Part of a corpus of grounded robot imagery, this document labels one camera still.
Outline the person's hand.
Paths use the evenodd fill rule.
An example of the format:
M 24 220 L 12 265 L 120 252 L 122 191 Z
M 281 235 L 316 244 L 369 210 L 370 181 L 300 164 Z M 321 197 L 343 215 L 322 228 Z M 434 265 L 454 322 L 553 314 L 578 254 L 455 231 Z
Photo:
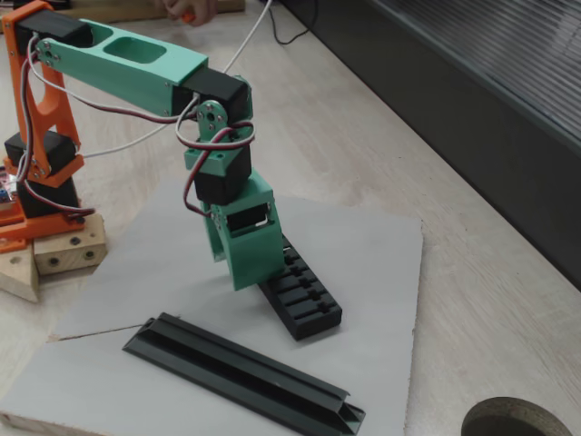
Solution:
M 183 19 L 187 14 L 194 15 L 188 21 L 192 26 L 208 24 L 218 13 L 216 0 L 159 0 L 155 4 L 172 20 Z

